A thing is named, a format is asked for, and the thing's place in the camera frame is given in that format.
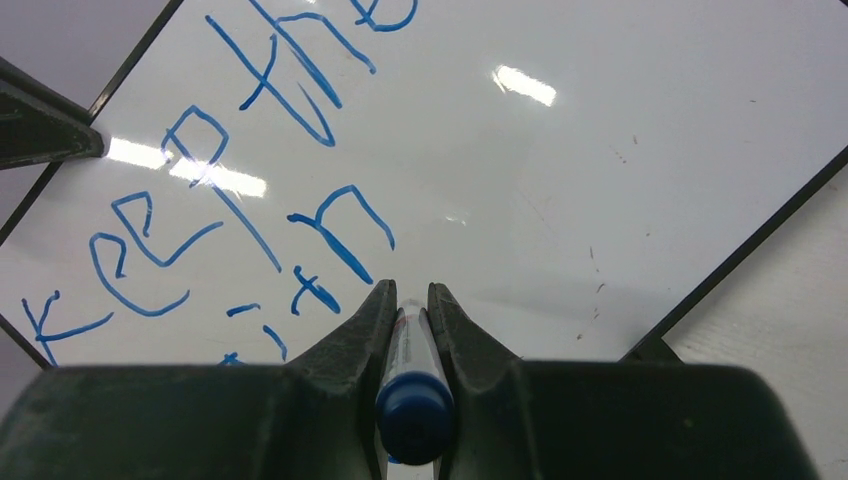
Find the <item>marker cap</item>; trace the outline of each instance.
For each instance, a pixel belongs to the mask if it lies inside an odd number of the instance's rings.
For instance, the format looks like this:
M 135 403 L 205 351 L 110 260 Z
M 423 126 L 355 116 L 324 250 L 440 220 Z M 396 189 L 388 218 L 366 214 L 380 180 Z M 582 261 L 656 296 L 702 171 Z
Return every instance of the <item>marker cap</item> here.
M 401 374 L 380 391 L 377 425 L 386 451 L 401 463 L 432 462 L 453 438 L 450 393 L 431 375 Z

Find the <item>marker barrel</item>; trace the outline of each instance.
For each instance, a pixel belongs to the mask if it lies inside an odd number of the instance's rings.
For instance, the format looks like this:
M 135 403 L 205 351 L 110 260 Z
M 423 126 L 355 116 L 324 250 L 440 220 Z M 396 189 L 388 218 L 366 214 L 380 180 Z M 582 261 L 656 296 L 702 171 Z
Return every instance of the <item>marker barrel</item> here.
M 401 463 L 432 462 L 453 438 L 453 396 L 421 302 L 398 309 L 376 409 L 383 446 Z

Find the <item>whiteboard frame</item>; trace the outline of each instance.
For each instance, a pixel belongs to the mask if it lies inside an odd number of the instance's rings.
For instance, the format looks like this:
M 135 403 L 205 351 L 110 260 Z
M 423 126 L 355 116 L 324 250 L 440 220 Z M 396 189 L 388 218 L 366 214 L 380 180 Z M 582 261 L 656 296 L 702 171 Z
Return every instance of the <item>whiteboard frame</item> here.
M 840 0 L 840 2 L 848 8 L 848 0 Z M 129 57 L 121 64 L 121 67 L 112 77 L 112 80 L 103 89 L 103 92 L 94 101 L 94 104 L 87 111 L 87 118 L 81 119 L 87 125 L 94 123 L 95 118 L 103 110 L 103 107 L 111 99 L 115 91 L 121 86 L 124 79 L 129 75 L 130 71 L 135 67 L 136 63 L 147 52 L 147 49 L 156 40 L 159 33 L 170 21 L 171 17 L 182 5 L 183 0 L 169 0 L 168 4 L 156 17 L 156 20 L 147 29 L 139 43 L 133 48 Z M 53 178 L 53 175 L 59 170 L 64 162 L 50 163 L 41 176 L 27 192 L 21 203 L 9 217 L 5 224 L 0 227 L 0 247 L 6 242 L 6 239 L 12 233 L 12 230 L 26 215 L 29 208 L 35 203 L 38 196 Z M 816 192 L 824 187 L 845 165 L 848 164 L 848 145 L 845 146 L 827 165 L 822 168 L 816 175 L 813 176 L 803 187 L 801 187 L 789 200 L 783 204 L 765 223 L 763 223 L 747 240 L 730 254 L 715 270 L 701 281 L 683 300 L 680 301 L 665 317 L 663 317 L 636 345 L 634 345 L 628 353 L 627 357 L 634 351 L 638 350 L 642 345 L 662 339 L 662 336 L 668 333 L 674 325 L 677 324 L 692 308 L 695 307 L 713 288 L 715 288 L 727 275 L 738 267 L 745 258 L 748 257 L 754 250 L 757 249 L 772 233 L 774 233 L 789 217 L 800 209 Z M 29 342 L 26 338 L 15 329 L 9 321 L 0 312 L 0 329 L 8 334 L 15 343 L 18 344 L 42 369 L 54 368 L 50 362 Z

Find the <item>blue handwriting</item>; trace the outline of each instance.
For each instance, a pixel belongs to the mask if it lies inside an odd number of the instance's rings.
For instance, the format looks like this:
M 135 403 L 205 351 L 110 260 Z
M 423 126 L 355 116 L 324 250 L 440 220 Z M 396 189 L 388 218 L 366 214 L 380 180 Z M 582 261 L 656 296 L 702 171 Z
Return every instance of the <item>blue handwriting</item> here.
M 247 305 L 239 305 L 238 307 L 233 307 L 227 310 L 227 316 L 233 318 L 234 315 L 238 315 L 239 313 L 244 313 L 248 310 L 262 310 L 262 307 L 258 303 L 248 303 Z
M 324 287 L 318 285 L 315 286 L 315 281 L 318 280 L 318 275 L 310 278 L 309 280 L 305 279 L 303 275 L 300 274 L 301 268 L 300 265 L 296 265 L 294 267 L 294 276 L 300 282 L 301 287 L 300 290 L 294 295 L 292 298 L 292 315 L 300 315 L 300 312 L 297 310 L 297 304 L 300 301 L 300 296 L 304 294 L 304 292 L 310 292 L 312 295 L 315 295 L 315 298 L 321 300 L 321 303 L 327 306 L 333 313 L 340 313 L 342 308 L 339 306 L 339 302 L 333 298 L 333 295 L 330 294 Z
M 350 3 L 353 5 L 353 8 L 355 8 L 356 11 L 359 12 L 360 15 L 362 15 L 362 18 L 355 21 L 354 23 L 356 25 L 362 25 L 363 23 L 367 23 L 368 26 L 371 27 L 371 30 L 374 30 L 375 32 L 396 32 L 401 28 L 409 25 L 409 22 L 412 21 L 412 17 L 415 16 L 415 12 L 418 11 L 418 0 L 412 0 L 412 8 L 409 9 L 409 13 L 406 14 L 406 17 L 403 20 L 399 21 L 398 23 L 377 23 L 374 21 L 373 18 L 371 18 L 371 14 L 374 13 L 374 9 L 377 8 L 377 3 L 379 1 L 380 0 L 372 0 L 371 6 L 368 7 L 368 10 L 365 10 L 362 4 L 359 3 L 359 0 L 350 0 Z
M 205 121 L 221 135 L 221 142 L 218 144 L 218 149 L 215 151 L 215 154 L 212 155 L 212 158 L 207 163 L 207 167 L 211 168 L 213 165 L 215 165 L 215 163 L 218 162 L 218 160 L 221 158 L 221 155 L 224 153 L 224 150 L 227 147 L 227 143 L 230 140 L 230 135 L 229 133 L 227 133 L 224 127 L 222 127 L 221 124 L 218 123 L 217 120 L 212 118 L 211 115 L 197 108 L 196 105 L 188 107 L 185 112 L 183 112 L 183 114 L 180 116 L 179 120 L 174 123 L 174 126 L 166 130 L 167 133 L 165 134 L 165 138 L 162 139 L 161 148 L 164 151 L 168 142 L 174 142 L 174 145 L 177 146 L 177 149 L 180 151 L 183 157 L 186 158 L 187 161 L 196 162 L 196 160 L 188 151 L 188 149 L 180 140 L 180 138 L 177 137 L 177 130 L 180 129 L 183 122 L 185 122 L 186 119 L 191 115 L 195 115 L 197 116 L 197 118 Z M 199 181 L 200 179 L 195 179 L 191 182 L 191 184 L 189 184 L 189 187 L 193 187 Z M 277 272 L 282 272 L 283 267 L 277 260 L 277 256 L 274 255 L 274 252 L 271 251 L 271 247 L 269 247 L 268 244 L 265 243 L 265 239 L 262 238 L 262 235 L 259 234 L 259 232 L 256 230 L 256 227 L 254 227 L 250 220 L 248 220 L 247 217 L 244 216 L 244 213 L 242 213 L 241 209 L 238 208 L 238 206 L 233 203 L 230 197 L 228 197 L 227 194 L 224 193 L 224 191 L 221 190 L 220 187 L 215 185 L 215 183 L 209 182 L 209 185 L 215 192 L 215 194 L 218 195 L 218 198 L 220 198 L 221 201 L 224 202 L 224 204 L 230 209 L 230 211 L 233 212 L 233 215 L 235 215 L 236 218 L 238 218 L 239 221 L 242 223 L 242 225 L 244 225 L 247 231 L 250 232 L 250 234 L 253 236 L 253 239 L 256 240 L 256 243 L 258 243 L 259 247 L 262 248 L 262 251 L 265 252 L 265 255 L 268 257 L 268 260 L 270 260 L 274 268 L 277 269 Z
M 244 362 L 238 359 L 238 352 L 227 353 L 224 355 L 224 359 L 221 360 L 218 365 L 246 365 Z
M 342 261 L 345 262 L 347 266 L 350 267 L 350 269 L 353 270 L 354 273 L 359 276 L 359 278 L 362 279 L 363 282 L 371 285 L 374 283 L 374 280 L 371 278 L 371 275 L 368 274 L 368 271 L 365 269 L 365 267 L 362 266 L 362 263 L 360 263 L 356 256 L 351 253 L 350 250 L 348 250 L 342 244 L 342 242 L 340 242 L 339 239 L 336 238 L 336 236 L 333 235 L 332 232 L 327 230 L 327 228 L 323 225 L 324 212 L 330 207 L 330 205 L 333 204 L 333 202 L 336 201 L 336 199 L 347 193 L 352 193 L 353 196 L 356 197 L 362 209 L 365 210 L 368 216 L 371 217 L 371 220 L 373 220 L 374 223 L 376 223 L 386 234 L 386 238 L 389 241 L 389 246 L 392 250 L 394 250 L 395 237 L 394 235 L 392 235 L 392 230 L 389 228 L 386 222 L 384 222 L 383 219 L 380 218 L 379 215 L 377 215 L 374 209 L 372 209 L 371 206 L 368 205 L 368 202 L 365 201 L 365 197 L 362 196 L 362 193 L 360 193 L 359 189 L 356 188 L 356 186 L 354 185 L 342 187 L 336 190 L 335 192 L 331 193 L 330 196 L 328 196 L 327 199 L 324 200 L 323 203 L 321 203 L 321 205 L 318 207 L 318 210 L 315 211 L 314 219 L 309 218 L 305 215 L 301 215 L 299 213 L 293 213 L 286 218 L 292 223 L 300 222 L 314 228 L 318 233 L 321 234 L 322 237 L 324 237 L 324 241 L 327 242 L 327 245 L 329 245 L 330 249 L 332 249 L 333 252 L 335 252 L 335 254 L 338 255 L 338 257 L 341 258 Z
M 262 331 L 268 334 L 268 336 L 271 337 L 271 340 L 273 340 L 274 343 L 276 343 L 277 346 L 280 348 L 280 357 L 282 357 L 283 361 L 285 362 L 286 356 L 289 353 L 289 349 L 286 348 L 286 344 L 283 343 L 283 340 L 280 338 L 279 335 L 277 335 L 277 332 L 272 330 L 271 327 L 269 327 L 268 325 L 262 325 Z
M 94 270 L 97 272 L 97 278 L 100 279 L 100 283 L 103 284 L 103 287 L 106 288 L 106 290 L 119 302 L 124 304 L 125 307 L 144 317 L 158 317 L 179 307 L 188 300 L 191 293 L 190 290 L 186 290 L 186 293 L 184 293 L 182 297 L 160 308 L 145 308 L 128 299 L 119 292 L 114 285 L 112 285 L 112 282 L 110 282 L 108 278 L 106 278 L 106 274 L 103 272 L 103 266 L 100 264 L 100 257 L 97 254 L 98 240 L 115 243 L 121 248 L 121 253 L 118 255 L 118 262 L 115 266 L 116 279 L 126 277 L 126 274 L 124 274 L 124 260 L 127 257 L 127 242 L 125 242 L 121 237 L 104 232 L 97 232 L 88 240 L 88 249 L 91 252 L 91 261 L 94 263 Z
M 123 198 L 119 198 L 119 199 L 115 200 L 114 202 L 112 202 L 112 210 L 115 211 L 115 215 L 117 215 L 118 218 L 121 220 L 121 223 L 124 224 L 124 227 L 126 227 L 127 232 L 129 232 L 130 237 L 132 237 L 132 239 L 133 239 L 133 242 L 135 242 L 136 246 L 139 248 L 139 250 L 141 250 L 141 253 L 143 253 L 145 257 L 149 258 L 150 261 L 152 261 L 153 263 L 155 263 L 159 267 L 169 267 L 169 266 L 171 266 L 171 264 L 173 264 L 178 258 L 180 258 L 180 255 L 182 255 L 186 251 L 186 249 L 188 247 L 190 247 L 194 242 L 199 240 L 200 237 L 202 237 L 202 236 L 206 235 L 207 233 L 211 232 L 212 230 L 215 230 L 216 228 L 224 225 L 224 222 L 214 222 L 214 223 L 210 223 L 209 225 L 201 228 L 197 233 L 195 233 L 194 235 L 189 237 L 188 240 L 183 242 L 183 244 L 180 245 L 176 249 L 176 251 L 174 251 L 174 253 L 170 257 L 168 257 L 167 260 L 162 260 L 161 258 L 157 257 L 153 252 L 151 252 L 150 249 L 147 248 L 147 246 L 144 244 L 144 242 L 138 236 L 138 232 L 135 230 L 135 227 L 133 227 L 130 224 L 130 221 L 127 219 L 127 216 L 124 215 L 123 211 L 121 211 L 121 205 L 123 205 L 125 203 L 129 203 L 129 202 L 133 202 L 133 201 L 136 201 L 136 200 L 139 200 L 139 199 L 144 199 L 144 201 L 147 203 L 147 214 L 144 217 L 144 226 L 141 228 L 141 234 L 144 235 L 145 238 L 149 238 L 150 237 L 150 219 L 153 216 L 153 199 L 150 198 L 149 192 L 146 192 L 146 191 L 145 192 L 138 192 L 138 193 L 133 193 L 131 195 L 127 195 L 126 197 L 123 197 Z
M 333 133 L 330 131 L 330 126 L 327 125 L 327 120 L 324 119 L 324 115 L 321 113 L 321 110 L 318 108 L 318 105 L 315 104 L 315 102 L 312 100 L 312 97 L 310 97 L 309 94 L 306 93 L 306 90 L 303 89 L 303 86 L 300 83 L 298 83 L 297 86 L 300 87 L 300 91 L 306 97 L 306 101 L 309 102 L 309 105 L 312 107 L 312 111 L 315 112 L 315 115 L 318 117 L 318 121 L 321 122 L 321 128 L 324 130 L 323 136 L 322 136 L 321 133 L 319 133 L 317 130 L 315 130 L 315 128 L 313 128 L 312 125 L 310 125 L 297 112 L 297 110 L 294 109 L 294 107 L 291 106 L 291 104 L 283 97 L 283 95 L 280 93 L 280 91 L 277 90 L 277 88 L 274 87 L 274 85 L 272 85 L 271 82 L 268 81 L 267 76 L 263 76 L 262 74 L 259 73 L 259 71 L 256 69 L 256 67 L 254 67 L 253 64 L 250 63 L 250 60 L 248 60 L 247 57 L 244 55 L 244 53 L 241 51 L 239 46 L 236 45 L 236 42 L 232 38 L 230 38 L 230 36 L 227 34 L 227 32 L 225 32 L 224 29 L 221 28 L 221 26 L 218 25 L 218 23 L 215 22 L 215 20 L 212 19 L 211 16 L 209 16 L 209 15 L 206 16 L 206 22 L 213 29 L 215 29 L 216 32 L 218 32 L 218 35 L 220 35 L 221 38 L 224 40 L 224 42 L 233 50 L 233 53 L 236 54 L 236 57 L 238 57 L 238 59 L 241 61 L 242 65 L 244 65 L 244 67 L 256 78 L 256 80 L 259 81 L 260 87 L 268 90 L 268 93 L 270 93 L 277 100 L 277 102 L 279 102 L 280 105 L 283 106 L 283 108 L 286 110 L 286 112 L 288 112 L 288 114 L 291 115 L 292 118 L 294 118 L 297 121 L 297 123 L 299 123 L 310 135 L 312 135 L 312 138 L 317 140 L 318 143 L 325 145 L 325 146 L 328 146 L 328 147 L 332 147 L 332 146 L 336 145 L 336 140 L 335 140 L 335 138 L 333 138 Z M 273 46 L 276 45 L 276 38 L 272 36 L 271 40 L 272 40 L 272 47 L 273 47 Z M 276 54 L 276 48 L 273 48 L 272 49 L 272 55 L 275 55 L 275 54 Z M 273 66 L 272 63 L 273 63 L 273 57 L 272 57 L 272 61 L 268 62 L 269 66 L 268 66 L 267 70 L 269 70 L 269 73 L 270 73 L 270 68 Z
M 29 309 L 29 303 L 26 298 L 21 299 L 21 305 L 24 307 L 24 313 L 26 313 L 27 318 L 29 318 L 29 323 L 32 325 L 33 330 L 35 330 L 35 341 L 41 343 L 42 348 L 44 348 L 44 352 L 47 354 L 47 359 L 50 361 L 50 364 L 54 367 L 58 367 L 59 364 L 56 362 L 56 357 L 53 356 L 53 351 L 50 349 L 50 342 L 55 342 L 57 340 L 64 340 L 66 338 L 70 338 L 81 333 L 88 332 L 90 330 L 94 330 L 97 327 L 104 325 L 106 322 L 112 319 L 112 315 L 115 312 L 109 312 L 108 315 L 97 320 L 96 322 L 91 322 L 87 325 L 83 325 L 81 327 L 72 328 L 62 333 L 57 333 L 53 335 L 44 335 L 44 322 L 47 320 L 47 315 L 50 313 L 50 305 L 59 300 L 61 294 L 59 290 L 53 292 L 53 295 L 47 297 L 47 301 L 44 302 L 44 309 L 41 311 L 41 317 L 39 317 L 38 321 L 35 321 L 35 316 L 33 316 L 32 311 Z

